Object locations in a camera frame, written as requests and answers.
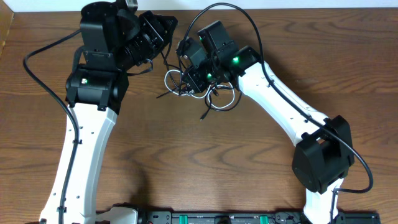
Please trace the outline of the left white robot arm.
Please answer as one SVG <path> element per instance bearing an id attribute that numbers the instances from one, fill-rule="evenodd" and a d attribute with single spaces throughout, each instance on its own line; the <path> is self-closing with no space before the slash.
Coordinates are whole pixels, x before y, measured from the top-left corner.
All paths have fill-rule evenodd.
<path id="1" fill-rule="evenodd" d="M 41 223 L 138 223 L 137 209 L 96 211 L 104 152 L 129 86 L 130 69 L 151 63 L 171 42 L 174 16 L 136 14 L 137 2 L 94 2 L 81 10 L 83 45 L 66 81 L 67 130 Z"/>

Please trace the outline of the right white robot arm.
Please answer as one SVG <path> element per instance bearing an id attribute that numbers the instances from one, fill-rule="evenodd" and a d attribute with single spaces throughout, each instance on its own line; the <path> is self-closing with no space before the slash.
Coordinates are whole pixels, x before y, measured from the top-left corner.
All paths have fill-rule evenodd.
<path id="1" fill-rule="evenodd" d="M 183 77 L 195 93 L 230 83 L 278 123 L 295 147 L 292 170 L 306 188 L 306 221 L 335 221 L 337 194 L 354 164 L 348 122 L 342 116 L 330 119 L 306 104 L 251 47 L 187 47 L 182 55 L 191 62 Z"/>

